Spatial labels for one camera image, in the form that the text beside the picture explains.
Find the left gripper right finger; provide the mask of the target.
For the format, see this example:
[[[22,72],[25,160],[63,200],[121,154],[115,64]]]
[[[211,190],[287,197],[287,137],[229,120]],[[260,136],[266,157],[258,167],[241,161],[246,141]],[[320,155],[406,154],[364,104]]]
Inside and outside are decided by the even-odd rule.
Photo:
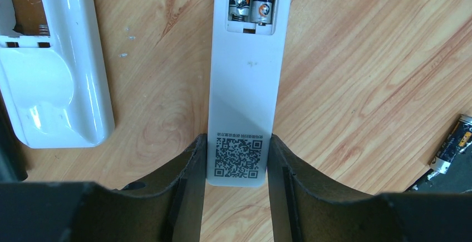
[[[270,140],[268,188],[275,241],[470,241],[471,195],[348,187]]]

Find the white remote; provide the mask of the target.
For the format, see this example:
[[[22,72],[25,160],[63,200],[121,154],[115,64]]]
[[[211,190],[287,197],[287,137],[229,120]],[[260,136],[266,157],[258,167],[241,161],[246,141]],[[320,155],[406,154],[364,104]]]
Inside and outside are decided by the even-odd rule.
[[[13,130],[33,149],[95,147],[115,123],[94,0],[41,5],[36,35],[18,32],[13,0],[1,0],[1,94]]]
[[[206,179],[213,186],[265,181],[291,0],[274,0],[272,23],[232,21],[214,0]]]

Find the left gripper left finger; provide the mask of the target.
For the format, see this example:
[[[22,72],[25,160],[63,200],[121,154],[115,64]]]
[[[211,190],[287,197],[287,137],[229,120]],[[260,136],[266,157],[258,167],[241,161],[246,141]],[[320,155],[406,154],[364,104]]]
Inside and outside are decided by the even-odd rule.
[[[2,241],[199,241],[207,137],[111,190],[92,181],[1,184]]]

